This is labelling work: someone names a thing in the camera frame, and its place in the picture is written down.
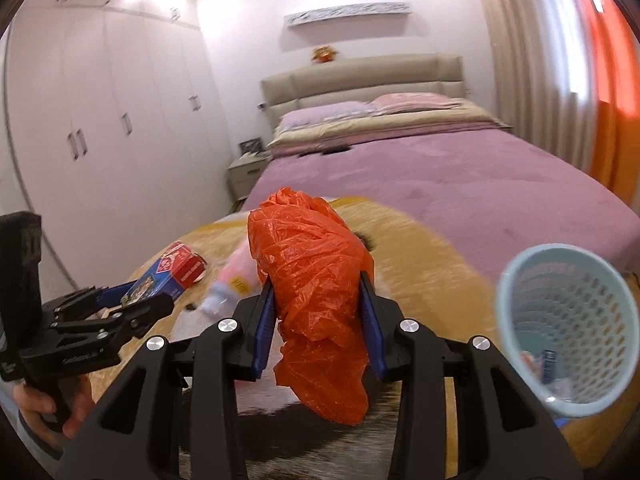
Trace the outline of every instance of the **upholstered headboard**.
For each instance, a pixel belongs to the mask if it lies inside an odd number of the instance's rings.
[[[262,80],[272,128],[292,111],[341,101],[373,101],[395,92],[437,92],[465,97],[462,58],[409,54],[345,59],[272,75]]]

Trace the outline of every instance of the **red box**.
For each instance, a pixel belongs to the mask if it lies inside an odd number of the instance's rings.
[[[182,242],[174,242],[122,297],[122,306],[163,292],[175,301],[204,276],[206,269],[202,256]]]

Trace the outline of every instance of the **yellow label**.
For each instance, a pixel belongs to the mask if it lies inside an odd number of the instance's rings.
[[[240,296],[247,295],[251,290],[249,288],[249,284],[239,276],[236,276],[234,279],[232,279],[229,285],[231,285],[231,287],[233,287],[236,292],[240,294]]]

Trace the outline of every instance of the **finger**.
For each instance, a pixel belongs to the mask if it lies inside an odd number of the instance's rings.
[[[19,408],[30,412],[55,413],[56,403],[47,394],[19,384],[14,388],[14,400]]]
[[[89,413],[95,407],[94,400],[85,394],[79,394],[74,399],[71,409],[71,416],[78,422],[82,423],[89,416]]]
[[[62,426],[62,433],[67,438],[73,438],[89,416],[91,410],[95,407],[95,403],[91,397],[81,395],[74,400],[71,417]]]
[[[78,376],[78,394],[87,397],[92,396],[91,380],[88,375]]]
[[[54,449],[60,449],[60,443],[54,436],[53,432],[44,425],[44,422],[42,421],[39,413],[22,409],[20,410],[20,413],[22,414],[22,418],[24,419],[25,423],[29,428],[31,428],[31,431],[33,431],[33,433],[39,436]]]

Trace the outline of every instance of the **nightstand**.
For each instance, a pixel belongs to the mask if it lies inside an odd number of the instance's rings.
[[[235,200],[244,200],[249,196],[270,161],[269,155],[255,153],[247,153],[233,161],[226,170],[226,180]]]

